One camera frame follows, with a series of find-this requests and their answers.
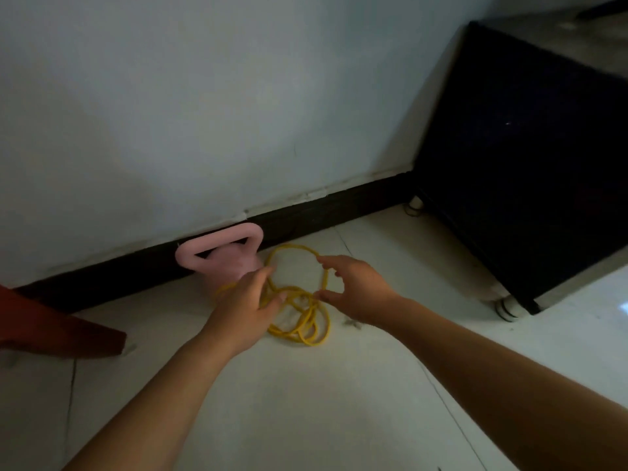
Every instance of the white tile floor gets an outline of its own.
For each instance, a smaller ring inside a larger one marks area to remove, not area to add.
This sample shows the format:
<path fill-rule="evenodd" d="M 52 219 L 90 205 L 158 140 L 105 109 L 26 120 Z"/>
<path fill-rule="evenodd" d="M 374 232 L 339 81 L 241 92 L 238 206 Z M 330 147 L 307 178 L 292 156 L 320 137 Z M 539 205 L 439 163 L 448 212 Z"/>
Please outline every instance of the white tile floor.
<path fill-rule="evenodd" d="M 537 317 L 502 322 L 469 294 L 491 277 L 430 217 L 391 208 L 295 241 L 370 262 L 402 294 L 628 405 L 628 268 Z M 313 291 L 318 264 L 279 253 L 276 280 Z M 341 283 L 330 278 L 330 288 Z M 209 314 L 196 277 L 84 311 L 129 333 L 117 358 L 0 356 L 0 469 L 58 469 L 192 337 Z M 512 470 L 421 364 L 385 333 L 343 325 L 318 348 L 271 336 L 216 381 L 178 469 Z"/>

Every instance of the dark baseboard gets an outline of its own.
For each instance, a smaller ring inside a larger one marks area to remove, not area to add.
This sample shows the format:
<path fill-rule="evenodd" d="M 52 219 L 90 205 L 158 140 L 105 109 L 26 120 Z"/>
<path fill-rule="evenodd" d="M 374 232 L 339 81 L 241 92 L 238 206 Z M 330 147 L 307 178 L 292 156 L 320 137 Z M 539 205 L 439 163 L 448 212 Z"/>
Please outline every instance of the dark baseboard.
<path fill-rule="evenodd" d="M 264 230 L 263 249 L 404 203 L 411 197 L 410 174 L 401 173 L 247 221 Z M 15 290 L 67 313 L 97 306 L 192 274 L 175 261 L 177 245 L 188 239 L 152 246 Z"/>

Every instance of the hand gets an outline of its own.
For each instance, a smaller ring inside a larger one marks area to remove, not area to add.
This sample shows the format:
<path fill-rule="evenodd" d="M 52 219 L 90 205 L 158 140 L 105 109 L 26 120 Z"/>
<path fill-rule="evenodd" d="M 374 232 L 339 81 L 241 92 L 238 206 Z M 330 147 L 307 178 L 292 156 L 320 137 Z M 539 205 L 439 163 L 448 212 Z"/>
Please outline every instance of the hand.
<path fill-rule="evenodd" d="M 342 294 L 333 291 L 317 291 L 314 297 L 331 304 L 351 319 L 382 326 L 393 300 L 400 296 L 385 282 L 384 278 L 365 261 L 350 256 L 318 256 L 323 268 L 333 268 L 342 278 L 345 290 Z"/>
<path fill-rule="evenodd" d="M 274 267 L 245 274 L 227 291 L 196 339 L 218 345 L 230 358 L 251 348 L 266 332 L 281 309 L 287 292 L 277 294 L 264 308 L 259 298 Z"/>

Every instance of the wooden chair leg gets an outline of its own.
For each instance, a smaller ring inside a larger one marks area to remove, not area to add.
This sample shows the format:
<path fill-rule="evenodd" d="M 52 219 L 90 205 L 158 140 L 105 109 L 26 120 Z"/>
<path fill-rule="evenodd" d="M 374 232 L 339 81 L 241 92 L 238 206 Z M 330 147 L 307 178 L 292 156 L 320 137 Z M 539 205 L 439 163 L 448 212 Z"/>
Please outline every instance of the wooden chair leg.
<path fill-rule="evenodd" d="M 0 286 L 0 348 L 96 358 L 120 355 L 125 341 L 120 330 L 60 313 Z"/>

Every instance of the wall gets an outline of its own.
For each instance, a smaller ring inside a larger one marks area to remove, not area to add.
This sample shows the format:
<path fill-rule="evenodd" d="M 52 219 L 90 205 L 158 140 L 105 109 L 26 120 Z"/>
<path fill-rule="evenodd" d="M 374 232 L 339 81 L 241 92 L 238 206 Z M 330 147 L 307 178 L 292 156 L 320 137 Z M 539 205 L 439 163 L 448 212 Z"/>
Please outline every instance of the wall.
<path fill-rule="evenodd" d="M 554 1 L 0 0 L 0 283 L 408 168 L 456 30 Z"/>

